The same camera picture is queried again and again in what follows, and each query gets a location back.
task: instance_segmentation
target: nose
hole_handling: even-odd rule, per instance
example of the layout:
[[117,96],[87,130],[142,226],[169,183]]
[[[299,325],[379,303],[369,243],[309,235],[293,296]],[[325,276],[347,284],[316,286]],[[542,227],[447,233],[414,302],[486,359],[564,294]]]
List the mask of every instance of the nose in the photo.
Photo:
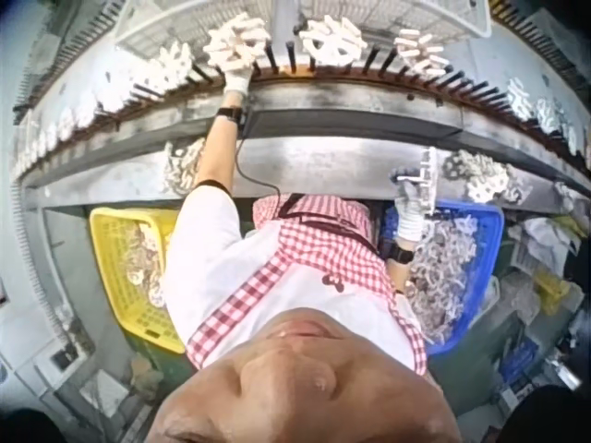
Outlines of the nose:
[[320,422],[323,403],[337,386],[328,364],[289,348],[250,361],[240,373],[240,383],[243,400],[264,411],[275,429]]

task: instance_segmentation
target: steel beam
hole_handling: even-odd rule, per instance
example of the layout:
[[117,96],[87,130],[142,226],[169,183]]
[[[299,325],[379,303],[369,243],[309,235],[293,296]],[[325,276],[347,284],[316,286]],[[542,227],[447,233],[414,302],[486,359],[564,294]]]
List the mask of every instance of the steel beam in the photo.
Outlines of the steel beam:
[[[282,192],[332,194],[345,198],[392,199],[392,168],[418,167],[422,147],[399,141],[367,138],[298,137],[247,139],[238,158],[245,174],[278,186]],[[438,161],[451,155],[438,150]],[[113,204],[179,199],[163,192],[163,152],[116,162],[70,175],[37,189],[39,207]],[[533,191],[521,206],[499,202],[508,209],[559,213],[561,203],[552,181],[519,172]],[[440,176],[438,198],[465,199],[465,181]],[[234,195],[254,198],[269,195],[265,186],[235,174]]]

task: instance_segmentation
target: white sleeve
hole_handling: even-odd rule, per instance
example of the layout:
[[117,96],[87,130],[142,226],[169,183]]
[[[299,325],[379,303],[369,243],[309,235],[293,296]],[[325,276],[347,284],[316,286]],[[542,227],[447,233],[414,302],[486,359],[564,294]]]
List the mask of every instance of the white sleeve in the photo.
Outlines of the white sleeve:
[[234,201],[221,189],[200,186],[183,204],[166,254],[163,297],[176,332],[187,343],[199,322],[208,267],[242,239]]

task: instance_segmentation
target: yellow plastic basket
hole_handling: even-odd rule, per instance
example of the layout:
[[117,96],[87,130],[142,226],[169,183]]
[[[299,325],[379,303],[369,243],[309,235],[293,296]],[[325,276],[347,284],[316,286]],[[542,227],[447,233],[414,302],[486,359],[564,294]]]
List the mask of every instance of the yellow plastic basket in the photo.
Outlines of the yellow plastic basket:
[[158,232],[158,258],[164,270],[165,239],[175,228],[177,216],[177,210],[97,208],[90,213],[90,232],[104,288],[119,324],[142,339],[183,353],[185,346],[176,335],[166,308],[152,305],[148,296],[127,279],[124,266],[130,225],[145,222]]

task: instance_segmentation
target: lips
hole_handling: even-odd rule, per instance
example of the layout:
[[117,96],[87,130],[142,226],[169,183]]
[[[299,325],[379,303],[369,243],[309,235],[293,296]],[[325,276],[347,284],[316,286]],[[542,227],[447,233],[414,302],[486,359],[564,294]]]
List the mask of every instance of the lips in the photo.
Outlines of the lips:
[[268,339],[285,337],[318,337],[324,339],[338,339],[320,323],[308,320],[291,320],[273,328]]

